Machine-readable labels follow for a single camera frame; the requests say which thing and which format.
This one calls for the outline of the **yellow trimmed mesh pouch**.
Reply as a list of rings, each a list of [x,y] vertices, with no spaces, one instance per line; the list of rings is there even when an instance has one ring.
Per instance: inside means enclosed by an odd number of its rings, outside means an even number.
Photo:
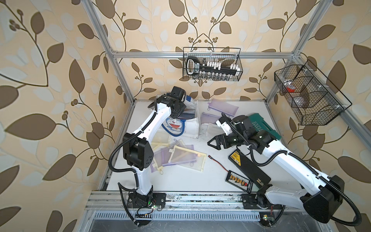
[[[182,166],[195,171],[203,172],[207,154],[189,148],[174,146],[170,149],[170,164]]]

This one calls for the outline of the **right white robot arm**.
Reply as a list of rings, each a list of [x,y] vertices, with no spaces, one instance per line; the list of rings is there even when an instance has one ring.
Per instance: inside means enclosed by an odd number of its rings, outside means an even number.
[[[263,197],[269,203],[304,210],[321,223],[333,220],[352,227],[362,223],[362,215],[344,193],[345,182],[340,177],[331,177],[314,168],[291,152],[270,132],[256,130],[248,116],[241,115],[231,119],[222,113],[216,124],[223,130],[223,134],[214,137],[215,149],[245,145],[256,167],[265,167],[275,162],[303,187],[302,190],[293,191],[264,184]],[[334,216],[343,202],[347,202],[355,213],[352,221],[344,221]]]

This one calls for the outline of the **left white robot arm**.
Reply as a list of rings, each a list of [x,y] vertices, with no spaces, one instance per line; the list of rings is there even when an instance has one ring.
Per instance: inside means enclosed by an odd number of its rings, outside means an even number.
[[[117,185],[124,210],[137,227],[142,224],[130,213],[123,192],[128,192],[129,198],[139,207],[138,210],[150,208],[151,211],[154,211],[156,203],[148,170],[154,158],[151,142],[167,118],[177,119],[184,112],[186,109],[185,99],[186,91],[180,87],[173,87],[170,93],[154,99],[148,106],[152,109],[148,118],[134,132],[125,133],[122,143],[112,151],[109,157],[108,167],[113,173],[132,172],[134,174],[134,188],[127,188],[119,182]],[[127,161],[129,168],[114,167],[113,161],[119,151],[123,152],[123,159]]]

